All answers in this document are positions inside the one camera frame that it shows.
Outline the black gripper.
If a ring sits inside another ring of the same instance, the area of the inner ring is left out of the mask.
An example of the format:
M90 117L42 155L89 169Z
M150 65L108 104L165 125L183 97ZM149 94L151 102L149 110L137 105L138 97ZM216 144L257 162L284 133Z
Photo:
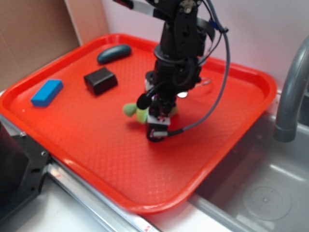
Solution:
M201 66L197 58L164 60L157 58L154 69L146 75L145 93L137 100L137 107L147 110L146 136L160 142L169 135L170 118L176 109L176 97L201 81Z

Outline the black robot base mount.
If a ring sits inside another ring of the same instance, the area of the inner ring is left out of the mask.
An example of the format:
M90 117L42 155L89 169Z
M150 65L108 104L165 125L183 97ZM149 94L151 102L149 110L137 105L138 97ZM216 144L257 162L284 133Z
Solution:
M0 125L0 220L35 199L50 161L49 152L28 135L11 136Z

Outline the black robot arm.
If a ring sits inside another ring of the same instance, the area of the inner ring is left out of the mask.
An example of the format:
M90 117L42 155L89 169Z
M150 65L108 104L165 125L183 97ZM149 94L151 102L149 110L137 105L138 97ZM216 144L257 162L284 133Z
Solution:
M147 110L147 139L160 142L170 135L169 125L176 112L179 93L193 89L201 82L202 55L206 38L213 39L214 28L198 18L198 0L119 0L131 10L163 20L160 43L154 49L154 70L146 75L145 93L137 108Z

